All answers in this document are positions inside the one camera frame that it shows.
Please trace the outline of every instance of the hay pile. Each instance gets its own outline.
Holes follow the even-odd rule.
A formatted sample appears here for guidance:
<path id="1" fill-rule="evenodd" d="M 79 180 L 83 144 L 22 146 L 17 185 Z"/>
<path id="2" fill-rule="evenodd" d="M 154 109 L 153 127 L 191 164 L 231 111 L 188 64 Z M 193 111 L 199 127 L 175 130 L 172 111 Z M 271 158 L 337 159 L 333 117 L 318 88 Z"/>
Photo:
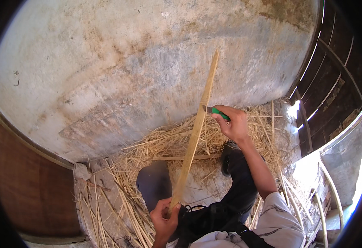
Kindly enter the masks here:
<path id="1" fill-rule="evenodd" d="M 265 158 L 272 175 L 277 178 L 279 169 L 283 168 L 284 162 L 273 143 L 274 130 L 271 125 L 271 118 L 268 117 L 272 115 L 270 108 L 258 106 L 242 110 L 248 114 L 249 135 L 260 154 Z M 138 171 L 149 166 L 155 157 L 184 156 L 194 120 L 195 116 L 190 116 L 179 124 L 161 126 L 145 136 L 138 144 L 122 149 L 123 153 L 116 160 L 110 162 L 112 171 L 115 174 L 126 173 L 129 185 L 135 185 Z M 195 156 L 220 154 L 226 141 L 228 138 L 221 133 L 218 123 L 207 115 Z M 167 164 L 171 180 L 175 185 L 176 171 L 181 168 L 182 160 L 170 160 Z M 217 159 L 193 160 L 190 173 L 195 176 L 194 173 L 200 169 L 217 167 L 219 167 Z M 229 178 L 224 178 L 224 180 L 227 180 L 226 190 L 228 190 L 231 186 L 231 180 Z M 201 186 L 204 187 L 204 180 L 200 178 L 200 181 Z M 144 206 L 144 201 L 137 188 L 131 186 L 129 190 L 133 197 L 138 198 Z"/>

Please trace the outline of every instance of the dark pants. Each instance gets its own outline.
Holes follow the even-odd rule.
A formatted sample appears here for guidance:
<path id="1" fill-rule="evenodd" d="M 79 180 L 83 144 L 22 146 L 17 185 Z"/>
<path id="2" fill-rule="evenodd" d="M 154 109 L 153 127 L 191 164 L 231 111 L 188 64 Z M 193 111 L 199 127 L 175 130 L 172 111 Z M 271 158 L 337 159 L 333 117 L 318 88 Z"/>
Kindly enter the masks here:
<path id="1" fill-rule="evenodd" d="M 221 200 L 221 203 L 229 206 L 235 212 L 242 213 L 239 221 L 244 224 L 258 192 L 254 185 L 247 161 L 240 150 L 231 151 L 229 155 L 228 172 L 230 173 L 233 182 L 231 188 Z M 144 198 L 149 212 L 155 209 L 159 200 L 172 196 L 170 175 L 165 161 L 153 161 L 150 166 L 142 168 L 139 171 L 136 184 Z M 196 223 L 204 223 L 204 220 L 208 218 L 208 215 L 205 214 L 204 211 L 205 209 L 200 209 L 188 214 L 195 220 L 196 218 L 199 219 L 198 221 L 195 221 Z M 183 223 L 183 221 L 181 221 L 181 216 L 188 218 L 188 215 L 184 215 L 185 212 L 186 208 L 183 206 L 178 216 L 178 227 L 180 227 L 180 223 Z"/>

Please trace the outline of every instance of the shoe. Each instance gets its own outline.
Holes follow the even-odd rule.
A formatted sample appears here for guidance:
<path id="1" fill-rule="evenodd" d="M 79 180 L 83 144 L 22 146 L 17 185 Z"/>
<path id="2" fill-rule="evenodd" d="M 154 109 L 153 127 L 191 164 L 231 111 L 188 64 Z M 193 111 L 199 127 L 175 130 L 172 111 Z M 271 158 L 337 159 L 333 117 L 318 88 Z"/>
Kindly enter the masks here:
<path id="1" fill-rule="evenodd" d="M 228 172 L 229 155 L 230 152 L 234 149 L 240 150 L 236 142 L 229 140 L 224 144 L 224 149 L 222 151 L 221 157 L 219 158 L 219 161 L 221 163 L 221 172 L 224 176 L 230 176 L 230 173 Z"/>

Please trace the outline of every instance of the utility knife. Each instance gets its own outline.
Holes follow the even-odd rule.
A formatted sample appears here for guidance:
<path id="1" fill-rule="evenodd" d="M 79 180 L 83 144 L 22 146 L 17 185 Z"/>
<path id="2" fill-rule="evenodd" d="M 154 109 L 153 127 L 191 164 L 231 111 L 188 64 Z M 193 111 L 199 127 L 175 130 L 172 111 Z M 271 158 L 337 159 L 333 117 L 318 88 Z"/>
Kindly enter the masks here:
<path id="1" fill-rule="evenodd" d="M 230 122 L 230 118 L 229 116 L 225 115 L 224 113 L 222 113 L 221 111 L 219 111 L 218 109 L 216 109 L 215 107 L 207 107 L 205 105 L 202 105 L 204 111 L 207 111 L 207 113 L 217 113 L 220 114 L 225 120 L 227 120 L 228 122 Z"/>

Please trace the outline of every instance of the left hand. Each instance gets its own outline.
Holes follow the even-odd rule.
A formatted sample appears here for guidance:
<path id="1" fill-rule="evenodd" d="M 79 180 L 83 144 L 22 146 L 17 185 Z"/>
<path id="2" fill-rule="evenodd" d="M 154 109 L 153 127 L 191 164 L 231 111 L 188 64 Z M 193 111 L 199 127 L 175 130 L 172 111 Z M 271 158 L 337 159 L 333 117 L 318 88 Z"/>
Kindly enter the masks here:
<path id="1" fill-rule="evenodd" d="M 167 243 L 170 236 L 174 233 L 178 226 L 178 213 L 181 204 L 178 203 L 174 206 L 171 217 L 166 219 L 169 210 L 171 197 L 159 200 L 154 210 L 150 212 L 152 222 L 156 230 L 155 243 L 153 247 L 162 247 Z"/>

